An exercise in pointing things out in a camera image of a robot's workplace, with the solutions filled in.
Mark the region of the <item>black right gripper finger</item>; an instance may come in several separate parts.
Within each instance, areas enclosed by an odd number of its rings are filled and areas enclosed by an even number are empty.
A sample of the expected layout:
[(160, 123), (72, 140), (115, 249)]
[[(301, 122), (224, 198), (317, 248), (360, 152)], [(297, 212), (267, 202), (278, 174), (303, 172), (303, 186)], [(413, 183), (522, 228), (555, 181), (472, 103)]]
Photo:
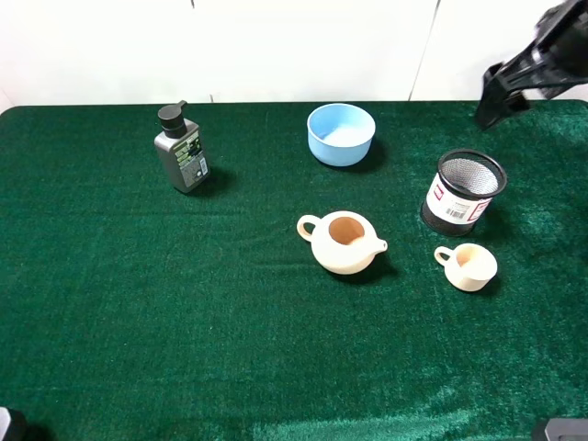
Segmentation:
[(508, 108), (510, 111), (528, 111), (530, 104), (522, 91), (514, 91), (508, 97)]
[(487, 130), (510, 115), (511, 95), (516, 91), (503, 74), (504, 63), (488, 68), (482, 77), (481, 99), (474, 119), (481, 130)]

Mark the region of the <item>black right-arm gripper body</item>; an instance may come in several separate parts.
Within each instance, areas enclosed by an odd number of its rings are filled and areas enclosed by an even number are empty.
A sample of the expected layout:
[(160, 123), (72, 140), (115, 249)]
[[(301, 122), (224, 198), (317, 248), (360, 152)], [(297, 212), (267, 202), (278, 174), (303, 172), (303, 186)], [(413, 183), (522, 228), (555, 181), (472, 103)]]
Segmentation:
[(552, 99), (587, 83), (587, 3), (565, 1), (536, 24), (533, 41), (498, 73), (507, 96), (536, 89)]

